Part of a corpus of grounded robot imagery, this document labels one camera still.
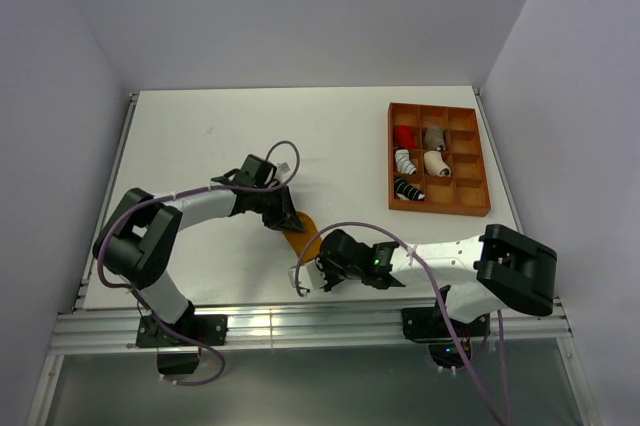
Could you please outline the mustard yellow sock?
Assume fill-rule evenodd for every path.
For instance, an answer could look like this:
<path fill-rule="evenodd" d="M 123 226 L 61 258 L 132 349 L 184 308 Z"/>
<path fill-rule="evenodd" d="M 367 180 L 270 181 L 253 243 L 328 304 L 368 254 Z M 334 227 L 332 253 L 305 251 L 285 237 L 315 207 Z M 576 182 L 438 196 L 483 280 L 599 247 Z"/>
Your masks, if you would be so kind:
<path fill-rule="evenodd" d="M 284 237 L 287 242 L 293 249 L 296 256 L 300 256 L 304 250 L 304 247 L 310 241 L 310 239 L 318 232 L 317 227 L 315 226 L 314 221 L 310 216 L 306 213 L 299 211 L 297 213 L 298 218 L 300 219 L 302 226 L 304 227 L 304 231 L 293 232 L 293 231 L 284 231 Z M 316 258 L 316 256 L 320 252 L 322 238 L 316 238 L 314 242 L 309 246 L 306 250 L 306 253 L 302 256 L 302 263 L 305 264 L 309 261 L 312 261 Z"/>

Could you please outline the black white striped sock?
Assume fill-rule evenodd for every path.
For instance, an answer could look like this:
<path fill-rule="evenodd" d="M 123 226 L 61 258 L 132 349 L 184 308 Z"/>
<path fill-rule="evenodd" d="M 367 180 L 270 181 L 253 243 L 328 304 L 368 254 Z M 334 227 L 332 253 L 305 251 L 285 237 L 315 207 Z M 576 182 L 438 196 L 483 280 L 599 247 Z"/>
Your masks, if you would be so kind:
<path fill-rule="evenodd" d="M 411 185 L 403 177 L 396 177 L 394 179 L 394 193 L 400 199 L 404 201 L 423 201 L 425 194 L 419 188 Z"/>

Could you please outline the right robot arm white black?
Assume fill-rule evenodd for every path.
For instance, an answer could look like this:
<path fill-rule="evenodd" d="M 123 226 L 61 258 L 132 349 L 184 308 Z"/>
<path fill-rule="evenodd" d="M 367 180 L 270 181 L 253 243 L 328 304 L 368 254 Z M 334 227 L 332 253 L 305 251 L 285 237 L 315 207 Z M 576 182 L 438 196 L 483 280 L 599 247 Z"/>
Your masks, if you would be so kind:
<path fill-rule="evenodd" d="M 557 253 L 504 225 L 488 225 L 468 239 L 431 244 L 397 241 L 371 246 L 337 229 L 320 243 L 312 265 L 330 291 L 346 281 L 377 290 L 430 285 L 434 278 L 444 304 L 433 311 L 435 329 L 457 334 L 466 323 L 503 308 L 546 317 L 554 308 Z"/>

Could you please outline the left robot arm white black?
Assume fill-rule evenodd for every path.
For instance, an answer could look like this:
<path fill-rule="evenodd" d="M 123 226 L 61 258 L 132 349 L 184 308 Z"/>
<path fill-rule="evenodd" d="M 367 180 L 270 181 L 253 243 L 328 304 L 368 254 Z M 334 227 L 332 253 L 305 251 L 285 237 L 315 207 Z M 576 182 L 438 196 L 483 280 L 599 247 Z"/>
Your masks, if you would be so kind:
<path fill-rule="evenodd" d="M 203 335 L 193 303 L 167 271 L 179 232 L 202 222 L 247 212 L 261 216 L 274 231 L 302 233 L 287 183 L 278 168 L 248 155 L 239 168 L 209 184 L 177 194 L 154 196 L 143 189 L 126 192 L 94 245 L 96 271 L 104 286 L 126 289 L 151 310 L 159 334 L 172 345 Z"/>

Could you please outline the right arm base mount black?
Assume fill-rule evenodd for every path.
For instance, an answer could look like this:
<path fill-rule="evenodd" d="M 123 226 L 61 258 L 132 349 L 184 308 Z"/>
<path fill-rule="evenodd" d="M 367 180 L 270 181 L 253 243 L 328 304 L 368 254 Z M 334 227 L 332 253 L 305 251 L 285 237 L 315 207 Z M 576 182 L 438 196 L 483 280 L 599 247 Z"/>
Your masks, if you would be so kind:
<path fill-rule="evenodd" d="M 444 369 L 463 368 L 462 355 L 454 345 L 441 311 L 437 307 L 414 307 L 401 310 L 402 332 L 406 340 L 416 344 L 426 344 L 433 362 Z M 452 320 L 452 326 L 464 355 L 473 359 L 472 341 L 481 338 L 481 347 L 486 346 L 489 333 L 489 316 L 480 316 L 471 323 Z"/>

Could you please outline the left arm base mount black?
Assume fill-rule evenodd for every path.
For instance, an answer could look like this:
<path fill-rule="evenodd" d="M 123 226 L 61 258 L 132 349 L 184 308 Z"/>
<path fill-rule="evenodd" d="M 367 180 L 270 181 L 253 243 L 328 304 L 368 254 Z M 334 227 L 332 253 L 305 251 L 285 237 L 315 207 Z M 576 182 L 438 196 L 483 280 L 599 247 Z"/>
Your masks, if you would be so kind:
<path fill-rule="evenodd" d="M 166 380 L 178 385 L 202 385 L 220 378 L 226 369 L 224 356 L 215 349 L 226 343 L 228 317 L 223 314 L 194 315 L 173 325 L 153 315 L 143 316 L 138 325 L 135 347 L 158 350 L 156 366 Z M 204 352 L 215 356 L 218 371 L 207 379 L 189 379 L 201 365 Z"/>

